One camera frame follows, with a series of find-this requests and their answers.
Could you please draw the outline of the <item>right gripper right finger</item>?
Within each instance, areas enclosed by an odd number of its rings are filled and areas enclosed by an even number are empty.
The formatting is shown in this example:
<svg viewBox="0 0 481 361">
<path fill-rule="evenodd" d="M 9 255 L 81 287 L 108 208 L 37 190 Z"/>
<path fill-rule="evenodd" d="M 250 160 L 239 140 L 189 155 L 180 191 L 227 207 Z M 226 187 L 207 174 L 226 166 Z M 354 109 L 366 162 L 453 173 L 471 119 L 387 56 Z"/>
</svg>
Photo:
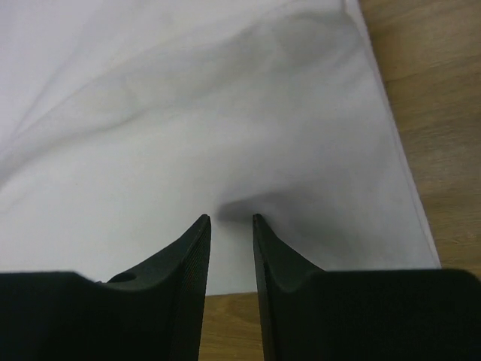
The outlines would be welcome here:
<svg viewBox="0 0 481 361">
<path fill-rule="evenodd" d="M 266 360 L 478 360 L 480 282 L 458 269 L 327 272 L 253 218 Z"/>
</svg>

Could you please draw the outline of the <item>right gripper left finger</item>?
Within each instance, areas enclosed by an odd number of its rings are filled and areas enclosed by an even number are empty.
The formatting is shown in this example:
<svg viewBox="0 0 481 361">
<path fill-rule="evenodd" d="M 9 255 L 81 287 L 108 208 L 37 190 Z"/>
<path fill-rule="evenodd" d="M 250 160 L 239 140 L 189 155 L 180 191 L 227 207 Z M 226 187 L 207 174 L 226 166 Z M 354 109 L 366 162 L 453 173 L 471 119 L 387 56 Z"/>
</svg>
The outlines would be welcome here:
<svg viewBox="0 0 481 361">
<path fill-rule="evenodd" d="M 106 282 L 74 272 L 1 276 L 3 360 L 196 360 L 211 223 Z"/>
</svg>

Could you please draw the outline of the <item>white t shirt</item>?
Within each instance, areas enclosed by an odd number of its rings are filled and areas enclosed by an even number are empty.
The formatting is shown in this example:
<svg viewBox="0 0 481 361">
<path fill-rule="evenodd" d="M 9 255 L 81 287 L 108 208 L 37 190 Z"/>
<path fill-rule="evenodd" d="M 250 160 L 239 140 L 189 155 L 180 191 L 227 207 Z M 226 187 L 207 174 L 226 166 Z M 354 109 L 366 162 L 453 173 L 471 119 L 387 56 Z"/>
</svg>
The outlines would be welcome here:
<svg viewBox="0 0 481 361">
<path fill-rule="evenodd" d="M 252 217 L 327 270 L 437 268 L 357 1 L 3 1 L 1 269 L 105 281 L 212 222 L 207 293 L 256 288 Z"/>
</svg>

